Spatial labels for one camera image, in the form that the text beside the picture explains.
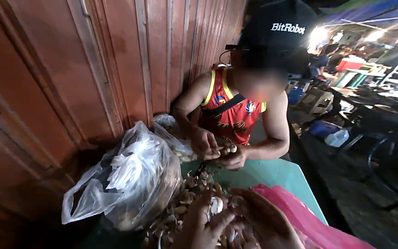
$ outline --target black cap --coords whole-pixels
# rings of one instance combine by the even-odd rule
[[[300,0],[261,6],[242,31],[239,48],[249,68],[284,69],[302,74],[309,62],[307,47],[317,15]]]

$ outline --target pink plastic bag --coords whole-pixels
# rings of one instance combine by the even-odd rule
[[[302,201],[281,186],[259,184],[252,190],[286,215],[307,249],[375,249],[365,241],[323,224]]]

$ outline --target blue container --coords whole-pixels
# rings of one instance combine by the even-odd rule
[[[329,134],[338,132],[340,128],[340,126],[335,124],[316,120],[310,125],[310,129],[308,131],[317,137],[325,139]]]
[[[288,103],[290,105],[296,105],[299,100],[302,98],[303,94],[305,93],[305,90],[303,89],[305,85],[303,86],[295,86],[290,93],[288,93]]]

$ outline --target bright light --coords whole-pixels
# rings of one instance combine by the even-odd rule
[[[316,27],[313,29],[310,36],[310,46],[308,47],[308,53],[314,53],[317,49],[317,45],[326,40],[327,36],[328,31],[323,27]]]
[[[320,42],[326,39],[328,31],[323,27],[317,27],[311,32],[310,44],[318,45]]]
[[[334,43],[337,43],[338,41],[340,41],[340,39],[342,39],[342,37],[343,37],[343,32],[337,33],[337,34],[333,37]]]
[[[367,38],[365,38],[365,42],[374,42],[377,41],[380,37],[382,37],[386,33],[386,30],[379,30],[379,31],[374,31],[369,34]]]

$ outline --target chair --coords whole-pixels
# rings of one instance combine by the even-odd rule
[[[333,102],[334,95],[316,88],[307,91],[307,94],[298,106],[307,113],[325,113]]]

